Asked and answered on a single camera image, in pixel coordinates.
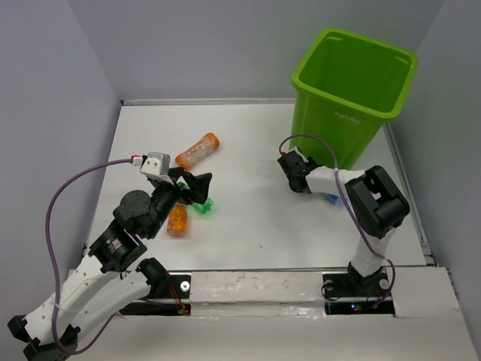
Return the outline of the short orange juice bottle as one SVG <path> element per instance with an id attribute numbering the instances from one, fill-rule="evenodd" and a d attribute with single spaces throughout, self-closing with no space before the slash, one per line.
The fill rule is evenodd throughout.
<path id="1" fill-rule="evenodd" d="M 185 205 L 177 203 L 168 217 L 167 234 L 173 238 L 183 238 L 188 231 L 188 212 Z"/>

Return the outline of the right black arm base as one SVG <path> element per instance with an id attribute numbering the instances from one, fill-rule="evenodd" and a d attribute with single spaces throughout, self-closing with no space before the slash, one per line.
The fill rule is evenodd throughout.
<path id="1" fill-rule="evenodd" d="M 388 275 L 382 272 L 365 288 L 355 288 L 348 282 L 347 273 L 328 273 L 322 276 L 321 295 L 325 299 L 324 311 L 335 315 L 395 315 L 392 297 L 387 293 L 390 286 Z"/>

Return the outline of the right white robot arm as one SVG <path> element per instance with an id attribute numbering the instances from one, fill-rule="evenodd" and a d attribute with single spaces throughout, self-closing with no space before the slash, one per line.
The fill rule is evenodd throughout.
<path id="1" fill-rule="evenodd" d="M 388 280 L 383 271 L 386 250 L 410 213 L 404 195 L 379 165 L 365 171 L 329 168 L 296 150 L 282 152 L 277 161 L 293 192 L 338 196 L 361 232 L 347 271 L 323 278 L 325 296 L 330 300 L 368 296 L 381 281 Z"/>

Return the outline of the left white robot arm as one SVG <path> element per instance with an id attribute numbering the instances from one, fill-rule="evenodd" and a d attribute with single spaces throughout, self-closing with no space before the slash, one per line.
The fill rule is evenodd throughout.
<path id="1" fill-rule="evenodd" d="M 151 193 L 126 193 L 112 222 L 65 282 L 37 309 L 8 322 L 12 336 L 26 343 L 25 358 L 66 360 L 80 353 L 77 346 L 85 334 L 129 303 L 159 298 L 170 275 L 156 258 L 144 257 L 143 241 L 157 236 L 176 204 L 205 202 L 212 177 L 171 168 L 149 179 Z"/>

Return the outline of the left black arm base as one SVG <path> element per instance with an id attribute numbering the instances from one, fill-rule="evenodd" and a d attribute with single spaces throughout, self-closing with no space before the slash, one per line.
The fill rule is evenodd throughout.
<path id="1" fill-rule="evenodd" d="M 131 302 L 119 313 L 123 316 L 188 317 L 191 314 L 192 274 L 173 272 L 159 299 L 149 297 Z"/>

